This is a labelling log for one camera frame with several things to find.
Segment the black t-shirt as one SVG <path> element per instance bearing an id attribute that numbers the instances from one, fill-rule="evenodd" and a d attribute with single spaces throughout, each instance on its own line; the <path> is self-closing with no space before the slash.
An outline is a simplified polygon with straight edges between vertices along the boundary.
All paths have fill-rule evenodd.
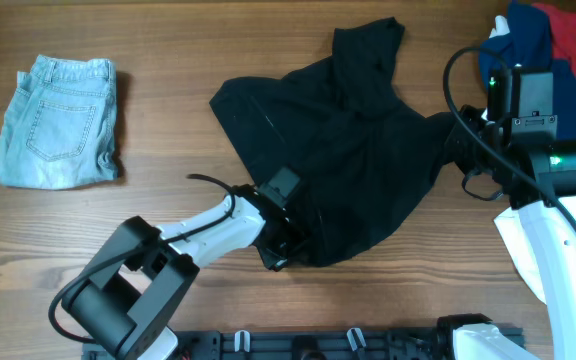
<path id="1" fill-rule="evenodd" d="M 240 77 L 211 99 L 252 180 L 292 170 L 288 203 L 307 232 L 299 262 L 325 267 L 386 239 L 449 162 L 449 113 L 423 116 L 395 93 L 404 27 L 394 18 L 338 29 L 329 57 L 280 79 Z"/>

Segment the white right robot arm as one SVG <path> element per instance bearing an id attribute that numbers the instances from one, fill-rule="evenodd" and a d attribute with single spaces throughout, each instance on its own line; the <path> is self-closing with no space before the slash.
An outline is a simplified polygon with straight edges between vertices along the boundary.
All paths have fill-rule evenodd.
<path id="1" fill-rule="evenodd" d="M 467 176 L 487 174 L 509 206 L 494 224 L 516 270 L 548 311 L 554 356 L 576 359 L 576 141 L 557 141 L 556 119 L 496 121 L 465 106 L 447 145 Z"/>

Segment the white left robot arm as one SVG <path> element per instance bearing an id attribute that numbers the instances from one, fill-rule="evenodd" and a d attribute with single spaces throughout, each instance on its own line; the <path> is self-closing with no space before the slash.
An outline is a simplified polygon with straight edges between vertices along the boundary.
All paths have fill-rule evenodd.
<path id="1" fill-rule="evenodd" d="M 176 223 L 123 222 L 57 303 L 112 359 L 168 359 L 178 340 L 168 322 L 201 268 L 254 246 L 278 271 L 304 244 L 288 212 L 295 193 L 279 186 L 228 189 L 217 206 Z"/>

